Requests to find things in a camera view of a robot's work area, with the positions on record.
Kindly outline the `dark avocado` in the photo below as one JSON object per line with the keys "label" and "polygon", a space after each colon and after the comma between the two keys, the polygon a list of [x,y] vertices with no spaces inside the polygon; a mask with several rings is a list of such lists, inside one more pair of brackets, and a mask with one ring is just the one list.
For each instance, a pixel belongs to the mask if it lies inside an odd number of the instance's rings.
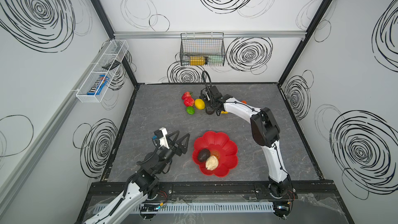
{"label": "dark avocado", "polygon": [[197,159],[199,163],[203,163],[206,162],[210,157],[211,157],[210,150],[205,148],[198,153]]}

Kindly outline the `red flower-shaped fruit bowl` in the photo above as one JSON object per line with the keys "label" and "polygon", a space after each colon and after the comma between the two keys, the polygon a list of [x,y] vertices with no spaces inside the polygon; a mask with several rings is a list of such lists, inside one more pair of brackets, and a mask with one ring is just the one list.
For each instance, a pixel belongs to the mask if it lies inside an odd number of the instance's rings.
{"label": "red flower-shaped fruit bowl", "polygon": [[[209,150],[210,155],[218,160],[218,166],[214,170],[206,169],[206,161],[199,161],[199,154],[203,150]],[[194,142],[192,160],[198,165],[202,174],[206,176],[226,177],[231,170],[238,165],[238,147],[223,132],[208,131]]]}

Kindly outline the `red apple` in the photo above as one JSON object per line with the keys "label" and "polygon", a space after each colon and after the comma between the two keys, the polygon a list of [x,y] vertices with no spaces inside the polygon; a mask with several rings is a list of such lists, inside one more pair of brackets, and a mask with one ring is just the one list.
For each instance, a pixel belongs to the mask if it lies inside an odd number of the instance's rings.
{"label": "red apple", "polygon": [[193,99],[192,97],[186,97],[183,103],[186,107],[192,107],[195,105],[195,99]]}

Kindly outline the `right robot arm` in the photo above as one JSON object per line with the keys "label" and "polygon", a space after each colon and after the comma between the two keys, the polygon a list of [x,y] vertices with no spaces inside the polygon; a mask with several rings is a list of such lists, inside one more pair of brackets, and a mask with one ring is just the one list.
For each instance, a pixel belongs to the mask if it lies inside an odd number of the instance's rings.
{"label": "right robot arm", "polygon": [[287,172],[280,150],[280,128],[272,111],[243,103],[226,94],[222,95],[216,86],[201,90],[200,99],[205,106],[217,114],[222,111],[232,113],[251,125],[254,141],[261,147],[268,166],[269,191],[272,197],[281,199],[292,188],[292,181]]}

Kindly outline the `cream garlic bulb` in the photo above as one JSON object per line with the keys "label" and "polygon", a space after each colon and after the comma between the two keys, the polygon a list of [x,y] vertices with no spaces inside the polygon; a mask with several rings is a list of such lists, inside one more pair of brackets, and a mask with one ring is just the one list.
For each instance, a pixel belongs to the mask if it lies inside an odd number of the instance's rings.
{"label": "cream garlic bulb", "polygon": [[205,167],[206,167],[207,170],[213,171],[218,166],[219,166],[219,160],[218,160],[218,158],[216,156],[212,155],[206,160]]}

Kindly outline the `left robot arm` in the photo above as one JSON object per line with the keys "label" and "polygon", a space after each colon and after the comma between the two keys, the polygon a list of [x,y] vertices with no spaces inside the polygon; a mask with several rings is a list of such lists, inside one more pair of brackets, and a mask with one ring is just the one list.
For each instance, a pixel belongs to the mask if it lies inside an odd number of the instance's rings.
{"label": "left robot arm", "polygon": [[120,224],[130,212],[148,199],[156,198],[159,190],[159,174],[167,174],[175,155],[187,153],[190,134],[179,137],[180,131],[168,133],[165,128],[154,131],[155,148],[142,161],[140,168],[124,183],[123,191],[99,213],[87,219],[85,224]]}

